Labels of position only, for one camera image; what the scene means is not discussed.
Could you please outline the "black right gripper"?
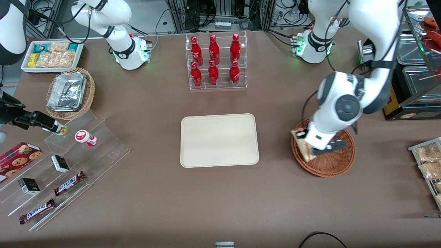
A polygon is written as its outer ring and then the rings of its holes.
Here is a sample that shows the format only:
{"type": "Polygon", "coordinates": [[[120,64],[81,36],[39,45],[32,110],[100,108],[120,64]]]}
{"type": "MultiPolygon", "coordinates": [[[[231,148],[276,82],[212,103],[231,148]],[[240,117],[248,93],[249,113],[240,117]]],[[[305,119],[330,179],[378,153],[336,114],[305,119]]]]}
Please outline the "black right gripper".
{"type": "Polygon", "coordinates": [[[19,100],[12,97],[8,93],[1,91],[0,99],[0,123],[17,126],[27,130],[35,124],[49,132],[57,133],[59,131],[59,123],[56,119],[44,114],[40,111],[33,112],[33,123],[28,114],[32,114],[24,110],[26,107],[19,100]]]}

